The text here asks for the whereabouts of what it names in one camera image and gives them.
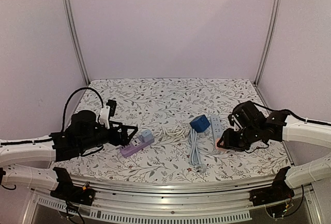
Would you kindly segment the pink small charger plug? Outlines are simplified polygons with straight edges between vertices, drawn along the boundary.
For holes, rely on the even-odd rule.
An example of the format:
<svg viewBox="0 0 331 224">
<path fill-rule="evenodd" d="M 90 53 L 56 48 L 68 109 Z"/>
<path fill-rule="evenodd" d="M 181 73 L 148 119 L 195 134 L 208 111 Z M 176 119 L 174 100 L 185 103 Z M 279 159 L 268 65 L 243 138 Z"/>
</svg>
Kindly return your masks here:
<svg viewBox="0 0 331 224">
<path fill-rule="evenodd" d="M 225 151 L 225 148 L 223 147 L 223 140 L 222 140 L 222 138 L 218 138 L 215 141 L 215 149 L 217 149 L 219 151 Z"/>
</svg>

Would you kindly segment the light blue charger plug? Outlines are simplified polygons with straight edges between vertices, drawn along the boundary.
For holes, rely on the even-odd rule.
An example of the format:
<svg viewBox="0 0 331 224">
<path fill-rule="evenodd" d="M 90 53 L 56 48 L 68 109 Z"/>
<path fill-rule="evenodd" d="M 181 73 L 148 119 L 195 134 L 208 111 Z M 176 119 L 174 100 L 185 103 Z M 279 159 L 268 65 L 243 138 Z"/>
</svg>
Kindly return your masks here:
<svg viewBox="0 0 331 224">
<path fill-rule="evenodd" d="M 149 129 L 143 131 L 141 133 L 141 136 L 142 136 L 143 142 L 146 144 L 152 144 L 155 140 L 154 135 L 152 134 L 152 132 Z"/>
</svg>

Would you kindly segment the dark blue cube socket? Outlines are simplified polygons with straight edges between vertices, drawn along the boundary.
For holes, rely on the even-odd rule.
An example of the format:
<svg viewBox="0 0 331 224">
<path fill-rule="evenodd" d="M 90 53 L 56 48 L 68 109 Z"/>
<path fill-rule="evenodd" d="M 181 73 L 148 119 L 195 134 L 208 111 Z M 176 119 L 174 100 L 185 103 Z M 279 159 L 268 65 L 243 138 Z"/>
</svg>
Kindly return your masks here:
<svg viewBox="0 0 331 224">
<path fill-rule="evenodd" d="M 210 126 L 210 122 L 204 114 L 195 117 L 189 124 L 197 133 L 203 133 Z"/>
</svg>

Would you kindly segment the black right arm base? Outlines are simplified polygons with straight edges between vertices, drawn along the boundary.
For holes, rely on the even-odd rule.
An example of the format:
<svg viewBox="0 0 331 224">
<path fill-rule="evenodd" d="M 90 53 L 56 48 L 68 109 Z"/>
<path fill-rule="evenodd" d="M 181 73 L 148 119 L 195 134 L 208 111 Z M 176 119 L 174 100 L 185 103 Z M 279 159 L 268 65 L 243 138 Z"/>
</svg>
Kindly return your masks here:
<svg viewBox="0 0 331 224">
<path fill-rule="evenodd" d="M 293 188 L 285 183 L 285 175 L 289 169 L 289 166 L 280 169 L 270 186 L 253 189 L 249 192 L 249 201 L 252 202 L 253 206 L 282 201 L 294 196 Z"/>
</svg>

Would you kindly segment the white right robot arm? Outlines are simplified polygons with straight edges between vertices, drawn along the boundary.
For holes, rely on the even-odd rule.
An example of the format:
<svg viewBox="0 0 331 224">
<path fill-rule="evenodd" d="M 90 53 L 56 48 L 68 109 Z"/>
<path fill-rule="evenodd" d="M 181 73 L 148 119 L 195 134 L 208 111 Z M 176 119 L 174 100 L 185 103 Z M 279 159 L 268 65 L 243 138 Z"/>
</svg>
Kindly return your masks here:
<svg viewBox="0 0 331 224">
<path fill-rule="evenodd" d="M 330 123 L 300 117 L 289 109 L 269 109 L 264 115 L 266 108 L 252 101 L 238 104 L 216 148 L 247 152 L 258 141 L 285 142 L 295 165 L 279 170 L 267 191 L 271 201 L 279 201 L 288 188 L 330 178 Z"/>
</svg>

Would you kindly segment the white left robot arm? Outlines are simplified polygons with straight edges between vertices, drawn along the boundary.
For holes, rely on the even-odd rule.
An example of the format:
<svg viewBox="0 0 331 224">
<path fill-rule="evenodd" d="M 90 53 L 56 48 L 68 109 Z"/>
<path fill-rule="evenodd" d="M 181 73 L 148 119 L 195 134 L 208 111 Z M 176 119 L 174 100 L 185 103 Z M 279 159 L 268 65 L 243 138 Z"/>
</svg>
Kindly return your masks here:
<svg viewBox="0 0 331 224">
<path fill-rule="evenodd" d="M 110 116 L 107 108 L 103 108 L 99 116 L 90 110 L 82 110 L 72 115 L 70 125 L 59 132 L 28 140 L 2 141 L 1 168 L 86 157 L 102 150 L 105 144 L 128 145 L 138 127 L 111 121 Z"/>
</svg>

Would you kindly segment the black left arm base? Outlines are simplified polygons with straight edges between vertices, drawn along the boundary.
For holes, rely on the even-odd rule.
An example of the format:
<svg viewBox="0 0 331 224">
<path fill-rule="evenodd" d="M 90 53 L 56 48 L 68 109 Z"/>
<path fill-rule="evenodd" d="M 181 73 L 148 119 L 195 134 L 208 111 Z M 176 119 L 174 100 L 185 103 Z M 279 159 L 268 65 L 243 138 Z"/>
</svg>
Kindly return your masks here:
<svg viewBox="0 0 331 224">
<path fill-rule="evenodd" d="M 90 182 L 76 186 L 66 169 L 54 167 L 53 171 L 57 176 L 58 184 L 54 190 L 50 191 L 50 196 L 70 203 L 92 206 L 96 191 L 90 187 Z"/>
</svg>

